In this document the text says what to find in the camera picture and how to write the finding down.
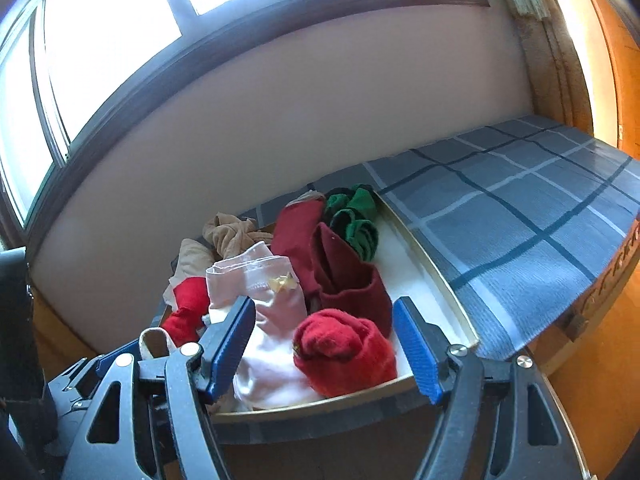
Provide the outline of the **light pink white underwear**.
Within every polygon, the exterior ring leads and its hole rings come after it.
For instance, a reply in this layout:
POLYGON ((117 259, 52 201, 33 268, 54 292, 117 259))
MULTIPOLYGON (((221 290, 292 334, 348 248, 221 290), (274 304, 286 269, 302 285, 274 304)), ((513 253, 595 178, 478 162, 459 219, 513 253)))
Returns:
POLYGON ((232 382, 239 409, 265 411, 320 400, 294 364, 293 336, 307 308, 290 259, 273 255, 260 242, 214 263, 205 278, 209 322, 221 322, 239 296, 255 305, 255 326, 232 382))

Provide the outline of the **shallow cream cardboard tray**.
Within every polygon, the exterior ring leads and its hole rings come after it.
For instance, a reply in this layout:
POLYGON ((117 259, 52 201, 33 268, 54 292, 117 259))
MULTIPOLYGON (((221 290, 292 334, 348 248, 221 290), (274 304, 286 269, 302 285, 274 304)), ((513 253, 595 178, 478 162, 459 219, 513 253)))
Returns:
POLYGON ((445 353, 421 351, 419 370, 412 326, 442 344, 478 343, 434 260, 365 185, 309 191, 265 228, 218 214, 201 240, 184 240, 160 322, 140 336, 143 356, 199 341, 239 296, 255 310, 240 333, 238 368, 205 395, 227 424, 348 408, 412 386, 438 401, 445 353))

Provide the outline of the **wooden window frame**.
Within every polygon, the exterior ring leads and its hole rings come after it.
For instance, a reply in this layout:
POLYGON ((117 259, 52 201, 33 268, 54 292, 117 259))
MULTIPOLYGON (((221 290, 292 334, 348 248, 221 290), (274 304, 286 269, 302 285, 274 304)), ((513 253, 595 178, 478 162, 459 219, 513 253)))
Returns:
POLYGON ((1 0, 1 243, 37 248, 81 182, 180 90, 337 18, 487 0, 1 0))

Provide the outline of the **beige lace curtain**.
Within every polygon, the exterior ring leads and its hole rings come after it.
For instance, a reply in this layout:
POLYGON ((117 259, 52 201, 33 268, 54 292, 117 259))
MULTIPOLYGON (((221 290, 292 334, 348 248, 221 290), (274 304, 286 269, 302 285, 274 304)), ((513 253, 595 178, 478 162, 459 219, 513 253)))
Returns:
POLYGON ((536 114, 593 133, 585 75, 558 0, 506 0, 536 114))

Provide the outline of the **maroon underwear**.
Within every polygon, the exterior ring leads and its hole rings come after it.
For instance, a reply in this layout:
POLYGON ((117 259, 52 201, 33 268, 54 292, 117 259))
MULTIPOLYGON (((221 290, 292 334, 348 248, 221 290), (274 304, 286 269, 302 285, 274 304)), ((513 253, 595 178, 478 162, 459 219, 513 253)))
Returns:
POLYGON ((392 302, 378 269, 356 252, 326 224, 320 223, 309 244, 312 312, 334 309, 374 323, 388 338, 392 332, 392 302))

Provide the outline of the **blue plaid table cloth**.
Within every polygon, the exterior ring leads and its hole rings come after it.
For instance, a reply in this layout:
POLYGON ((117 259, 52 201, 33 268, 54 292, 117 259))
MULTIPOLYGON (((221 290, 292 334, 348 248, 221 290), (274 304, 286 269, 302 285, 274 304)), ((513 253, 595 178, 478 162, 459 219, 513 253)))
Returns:
MULTIPOLYGON (((368 184, 434 260, 483 358, 527 346, 636 244, 639 164, 575 128, 529 116, 328 174, 248 210, 265 228, 309 192, 368 184)), ((306 438, 307 415, 227 424, 231 443, 306 438)))

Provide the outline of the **cream dotted underwear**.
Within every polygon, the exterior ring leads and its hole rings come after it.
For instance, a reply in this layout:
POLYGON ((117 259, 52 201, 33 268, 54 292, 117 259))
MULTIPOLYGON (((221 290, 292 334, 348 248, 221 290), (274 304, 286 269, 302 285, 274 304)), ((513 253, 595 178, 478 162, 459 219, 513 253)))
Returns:
POLYGON ((143 361, 166 358, 177 350, 171 336, 161 327, 144 330, 139 336, 138 347, 143 361))

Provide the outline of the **bright red sock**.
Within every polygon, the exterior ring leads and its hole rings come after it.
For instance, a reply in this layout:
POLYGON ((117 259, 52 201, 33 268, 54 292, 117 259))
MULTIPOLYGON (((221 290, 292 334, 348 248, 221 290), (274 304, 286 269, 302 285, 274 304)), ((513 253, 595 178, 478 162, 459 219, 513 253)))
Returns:
POLYGON ((395 351, 372 321, 335 309, 309 315, 296 328, 293 361, 320 396, 335 398, 397 378, 395 351))

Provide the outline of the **pale pink dotted garment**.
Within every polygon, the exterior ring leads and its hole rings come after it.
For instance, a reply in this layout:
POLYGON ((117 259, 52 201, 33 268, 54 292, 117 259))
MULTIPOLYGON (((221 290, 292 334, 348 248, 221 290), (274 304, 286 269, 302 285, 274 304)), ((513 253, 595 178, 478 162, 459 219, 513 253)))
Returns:
POLYGON ((196 240, 185 238, 178 253, 178 259, 174 274, 168 280, 168 285, 163 292, 165 304, 175 311, 178 309, 175 288, 186 278, 202 278, 205 271, 214 264, 213 252, 196 240))

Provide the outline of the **dark red garment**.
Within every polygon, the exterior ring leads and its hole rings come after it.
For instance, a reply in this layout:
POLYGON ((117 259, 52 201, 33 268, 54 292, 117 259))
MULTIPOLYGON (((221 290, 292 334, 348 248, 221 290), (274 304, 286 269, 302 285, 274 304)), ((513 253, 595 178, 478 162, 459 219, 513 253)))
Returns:
POLYGON ((278 215, 273 230, 271 252, 290 260, 307 304, 311 302, 317 290, 309 244, 314 230, 320 223, 323 209, 324 199, 320 196, 288 204, 278 215))

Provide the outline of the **beige tan stockings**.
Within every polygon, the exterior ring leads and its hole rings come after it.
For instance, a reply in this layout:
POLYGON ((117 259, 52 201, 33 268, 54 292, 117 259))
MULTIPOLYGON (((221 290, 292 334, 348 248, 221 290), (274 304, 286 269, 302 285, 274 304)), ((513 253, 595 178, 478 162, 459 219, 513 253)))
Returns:
POLYGON ((202 237, 211 244, 221 259, 241 255, 248 248, 264 242, 271 244, 273 235, 258 229, 252 218, 241 219, 218 212, 203 228, 202 237))

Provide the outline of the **green underwear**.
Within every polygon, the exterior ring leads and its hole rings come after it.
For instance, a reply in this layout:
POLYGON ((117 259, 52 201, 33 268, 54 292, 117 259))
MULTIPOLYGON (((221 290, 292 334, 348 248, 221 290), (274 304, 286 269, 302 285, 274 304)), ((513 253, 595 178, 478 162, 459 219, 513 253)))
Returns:
POLYGON ((376 218, 378 206, 368 184, 334 188, 326 194, 322 222, 365 262, 371 262, 378 249, 376 218))

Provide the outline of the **bright red garment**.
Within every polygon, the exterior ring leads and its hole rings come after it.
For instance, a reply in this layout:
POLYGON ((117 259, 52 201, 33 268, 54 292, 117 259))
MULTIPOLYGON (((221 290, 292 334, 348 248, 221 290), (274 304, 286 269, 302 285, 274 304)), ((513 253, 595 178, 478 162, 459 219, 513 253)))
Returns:
POLYGON ((168 315, 162 327, 176 347, 197 342, 198 331, 204 326, 203 316, 208 313, 209 296, 206 279, 202 276, 186 278, 174 288, 177 309, 168 315))

